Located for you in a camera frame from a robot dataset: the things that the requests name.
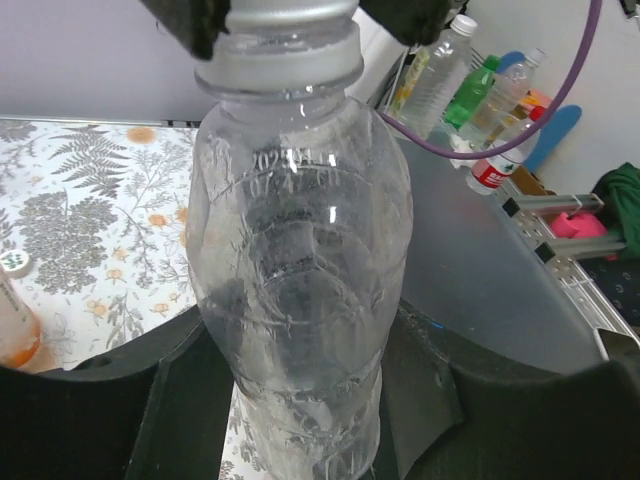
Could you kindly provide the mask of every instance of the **pink object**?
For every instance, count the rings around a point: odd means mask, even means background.
[[[607,234],[605,226],[591,213],[579,213],[571,218],[567,213],[561,213],[551,223],[551,230],[558,238],[590,238]]]

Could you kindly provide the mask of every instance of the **green bottle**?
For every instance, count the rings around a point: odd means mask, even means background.
[[[493,76],[500,65],[500,59],[489,55],[475,72],[464,80],[444,113],[444,121],[456,130],[467,123],[493,86]]]

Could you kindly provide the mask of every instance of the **red label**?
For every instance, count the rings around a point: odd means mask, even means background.
[[[471,173],[487,188],[498,188],[505,178],[511,175],[511,173],[503,173],[495,168],[486,158],[478,160],[471,168]]]

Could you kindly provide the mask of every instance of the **floral pattern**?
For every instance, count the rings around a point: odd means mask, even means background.
[[[194,129],[0,120],[0,253],[42,322],[31,371],[73,368],[195,303],[185,253]],[[219,480],[270,480],[235,397]]]

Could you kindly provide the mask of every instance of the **blue object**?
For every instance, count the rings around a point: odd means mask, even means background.
[[[514,51],[514,52],[506,53],[500,59],[500,65],[498,66],[496,73],[504,73],[507,70],[507,68],[509,68],[511,65],[518,62],[524,62],[524,61],[525,61],[525,57],[524,57],[524,53],[522,52]]]
[[[582,117],[582,108],[577,105],[567,105],[559,108],[540,130],[540,138],[536,147],[524,162],[530,172],[536,172],[553,153],[564,137],[573,130]]]

